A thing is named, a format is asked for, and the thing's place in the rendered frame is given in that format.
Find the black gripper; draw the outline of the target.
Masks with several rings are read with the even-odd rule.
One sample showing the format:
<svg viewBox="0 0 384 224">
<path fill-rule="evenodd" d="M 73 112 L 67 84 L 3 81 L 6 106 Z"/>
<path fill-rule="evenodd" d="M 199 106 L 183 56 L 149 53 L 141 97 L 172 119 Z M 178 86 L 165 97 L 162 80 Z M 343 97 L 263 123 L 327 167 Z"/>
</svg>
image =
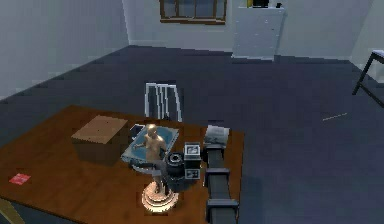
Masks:
<svg viewBox="0 0 384 224">
<path fill-rule="evenodd" d="M 155 161 L 139 161 L 134 160 L 131 162 L 132 169 L 151 176 L 168 176 L 172 179 L 180 179 L 185 176 L 184 167 L 184 154 L 181 152 L 170 152 L 167 154 L 164 160 Z M 159 169 L 147 169 L 141 167 L 163 167 L 166 166 L 166 170 Z"/>
</svg>

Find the tan plastic figure statue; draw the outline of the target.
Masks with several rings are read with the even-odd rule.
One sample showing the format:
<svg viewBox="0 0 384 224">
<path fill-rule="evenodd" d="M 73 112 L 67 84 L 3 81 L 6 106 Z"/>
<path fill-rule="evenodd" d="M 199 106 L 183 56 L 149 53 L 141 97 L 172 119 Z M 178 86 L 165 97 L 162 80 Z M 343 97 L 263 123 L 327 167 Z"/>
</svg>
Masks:
<svg viewBox="0 0 384 224">
<path fill-rule="evenodd" d="M 157 134 L 157 126 L 149 124 L 146 126 L 147 133 L 144 136 L 144 147 L 146 148 L 146 161 L 159 164 L 161 150 L 166 150 L 165 140 Z M 152 213 L 165 213 L 172 209 L 178 202 L 179 194 L 173 192 L 166 185 L 160 174 L 153 175 L 153 181 L 144 189 L 142 203 Z"/>
</svg>

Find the black cell phone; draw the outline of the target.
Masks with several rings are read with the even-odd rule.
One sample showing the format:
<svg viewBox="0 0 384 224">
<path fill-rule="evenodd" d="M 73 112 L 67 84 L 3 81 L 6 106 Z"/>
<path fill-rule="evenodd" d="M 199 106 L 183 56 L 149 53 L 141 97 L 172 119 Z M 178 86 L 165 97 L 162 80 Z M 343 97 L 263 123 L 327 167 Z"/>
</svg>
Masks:
<svg viewBox="0 0 384 224">
<path fill-rule="evenodd" d="M 135 139 L 138 133 L 142 130 L 143 126 L 139 124 L 135 124 L 130 128 L 130 137 Z"/>
</svg>

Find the brown cardboard box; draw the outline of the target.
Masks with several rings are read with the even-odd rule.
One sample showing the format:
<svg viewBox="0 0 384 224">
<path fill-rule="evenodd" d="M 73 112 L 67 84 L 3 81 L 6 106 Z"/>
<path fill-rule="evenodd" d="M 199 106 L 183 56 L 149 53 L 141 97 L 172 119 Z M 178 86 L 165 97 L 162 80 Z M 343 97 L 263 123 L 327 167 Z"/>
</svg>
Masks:
<svg viewBox="0 0 384 224">
<path fill-rule="evenodd" d="M 71 136 L 82 161 L 113 166 L 129 144 L 128 121 L 97 115 Z"/>
</svg>

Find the white slatted chair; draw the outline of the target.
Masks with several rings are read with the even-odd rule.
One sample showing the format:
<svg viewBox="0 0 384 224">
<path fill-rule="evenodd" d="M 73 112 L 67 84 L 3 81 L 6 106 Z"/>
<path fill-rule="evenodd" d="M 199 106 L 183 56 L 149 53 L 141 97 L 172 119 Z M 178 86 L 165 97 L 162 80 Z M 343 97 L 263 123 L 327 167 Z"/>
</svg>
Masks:
<svg viewBox="0 0 384 224">
<path fill-rule="evenodd" d="M 175 97 L 176 103 L 176 115 L 177 121 L 182 122 L 182 111 L 180 97 L 178 94 L 178 89 L 175 84 L 165 84 L 165 83 L 153 83 L 149 82 L 145 84 L 145 94 L 144 94 L 144 114 L 146 117 L 150 116 L 150 102 L 149 102 L 149 92 L 150 89 L 155 90 L 156 95 L 156 106 L 157 106 L 157 118 L 164 119 L 169 118 L 169 99 L 168 99 L 168 90 L 172 90 Z"/>
</svg>

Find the grey folded newspaper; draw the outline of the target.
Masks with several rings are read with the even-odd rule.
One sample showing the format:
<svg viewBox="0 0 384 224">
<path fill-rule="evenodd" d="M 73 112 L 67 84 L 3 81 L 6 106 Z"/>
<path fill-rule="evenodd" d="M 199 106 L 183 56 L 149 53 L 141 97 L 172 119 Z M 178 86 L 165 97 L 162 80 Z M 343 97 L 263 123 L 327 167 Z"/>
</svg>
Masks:
<svg viewBox="0 0 384 224">
<path fill-rule="evenodd" d="M 229 128 L 209 125 L 206 129 L 203 145 L 218 145 L 225 148 L 227 146 L 229 132 Z"/>
</svg>

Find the brown wooden table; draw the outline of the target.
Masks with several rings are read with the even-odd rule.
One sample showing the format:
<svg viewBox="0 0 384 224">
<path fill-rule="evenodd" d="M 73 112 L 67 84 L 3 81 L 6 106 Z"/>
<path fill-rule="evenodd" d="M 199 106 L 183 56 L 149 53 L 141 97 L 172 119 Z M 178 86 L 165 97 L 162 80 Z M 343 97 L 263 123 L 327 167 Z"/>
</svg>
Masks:
<svg viewBox="0 0 384 224">
<path fill-rule="evenodd" d="M 150 176 L 122 161 L 105 166 L 79 160 L 71 136 L 97 115 L 131 125 L 151 121 L 74 105 L 62 109 L 0 148 L 0 197 L 81 224 L 206 224 L 208 190 L 201 181 L 181 193 L 175 208 L 156 215 L 141 203 Z M 10 183 L 18 173 L 30 179 L 23 185 Z"/>
</svg>

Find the small red card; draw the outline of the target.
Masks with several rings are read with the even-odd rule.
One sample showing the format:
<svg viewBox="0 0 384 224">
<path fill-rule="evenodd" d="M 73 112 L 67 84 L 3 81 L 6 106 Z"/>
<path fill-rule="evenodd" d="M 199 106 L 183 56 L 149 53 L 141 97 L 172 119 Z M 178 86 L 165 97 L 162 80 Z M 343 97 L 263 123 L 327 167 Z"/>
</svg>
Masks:
<svg viewBox="0 0 384 224">
<path fill-rule="evenodd" d="M 30 179 L 29 175 L 18 173 L 15 176 L 13 176 L 9 182 L 16 185 L 23 185 Z"/>
</svg>

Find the brown framed window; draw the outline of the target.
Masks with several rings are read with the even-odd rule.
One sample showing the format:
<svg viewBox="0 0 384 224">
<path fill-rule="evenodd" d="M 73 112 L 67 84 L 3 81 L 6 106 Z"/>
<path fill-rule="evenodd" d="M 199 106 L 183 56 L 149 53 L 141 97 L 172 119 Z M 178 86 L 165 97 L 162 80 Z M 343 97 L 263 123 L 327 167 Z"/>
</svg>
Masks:
<svg viewBox="0 0 384 224">
<path fill-rule="evenodd" d="M 160 22 L 225 25 L 227 0 L 159 0 Z"/>
</svg>

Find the white chest of drawers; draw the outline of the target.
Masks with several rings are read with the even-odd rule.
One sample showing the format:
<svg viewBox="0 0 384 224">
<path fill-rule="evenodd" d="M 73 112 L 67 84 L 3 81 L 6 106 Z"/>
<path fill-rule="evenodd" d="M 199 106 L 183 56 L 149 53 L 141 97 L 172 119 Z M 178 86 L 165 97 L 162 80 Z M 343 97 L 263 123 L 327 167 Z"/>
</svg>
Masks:
<svg viewBox="0 0 384 224">
<path fill-rule="evenodd" d="M 284 14 L 284 8 L 237 7 L 232 57 L 273 61 Z"/>
</svg>

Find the pale thin stick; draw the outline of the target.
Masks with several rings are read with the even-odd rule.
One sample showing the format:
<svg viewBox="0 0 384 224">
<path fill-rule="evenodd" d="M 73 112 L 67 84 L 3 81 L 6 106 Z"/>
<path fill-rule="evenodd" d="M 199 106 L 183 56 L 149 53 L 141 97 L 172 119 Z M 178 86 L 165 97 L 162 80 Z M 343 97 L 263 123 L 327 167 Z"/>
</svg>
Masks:
<svg viewBox="0 0 384 224">
<path fill-rule="evenodd" d="M 339 117 L 346 116 L 346 115 L 348 115 L 347 112 L 346 113 L 342 113 L 342 114 L 338 114 L 338 115 L 334 115 L 334 116 L 331 116 L 331 117 L 323 118 L 322 121 L 328 121 L 328 120 L 339 118 Z"/>
</svg>

